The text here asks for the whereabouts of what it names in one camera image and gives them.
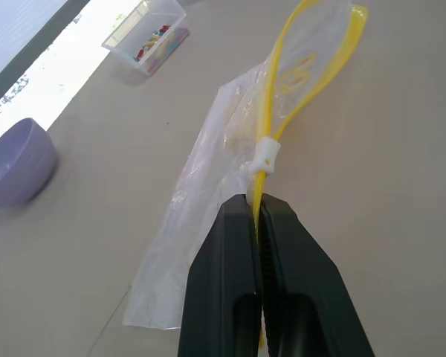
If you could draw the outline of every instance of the purple bowl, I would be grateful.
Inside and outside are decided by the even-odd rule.
[[[0,208],[22,205],[42,189],[58,162],[50,136],[23,119],[0,137]]]

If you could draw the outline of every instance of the clear plastic box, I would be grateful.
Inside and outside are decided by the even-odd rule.
[[[184,24],[186,15],[176,0],[142,1],[104,41],[103,47],[151,75],[190,33]],[[169,25],[169,29],[138,59],[139,51],[154,31],[158,32],[164,25]]]

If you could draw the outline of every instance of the white plastic clip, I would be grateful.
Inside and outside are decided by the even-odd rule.
[[[258,173],[263,171],[265,173],[274,172],[274,162],[276,161],[277,153],[281,148],[281,144],[273,138],[264,136],[256,145],[256,152],[254,159],[250,165],[250,173]]]

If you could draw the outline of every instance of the clear plastic bag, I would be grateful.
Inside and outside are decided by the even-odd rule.
[[[249,171],[257,141],[263,135],[279,140],[290,119],[343,67],[365,21],[366,9],[347,1],[305,0],[269,58],[219,89],[132,285],[124,324],[180,327],[188,271],[221,204],[238,193],[260,198],[261,180],[253,190],[256,177]]]

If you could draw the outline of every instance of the beige table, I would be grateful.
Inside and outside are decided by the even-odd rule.
[[[266,191],[337,263],[377,356],[443,357],[446,0],[368,2]],[[178,331],[120,325],[126,291],[218,87],[267,56],[295,3],[193,4],[153,77],[112,57],[96,70],[51,127],[48,189],[0,211],[0,356],[175,356]]]

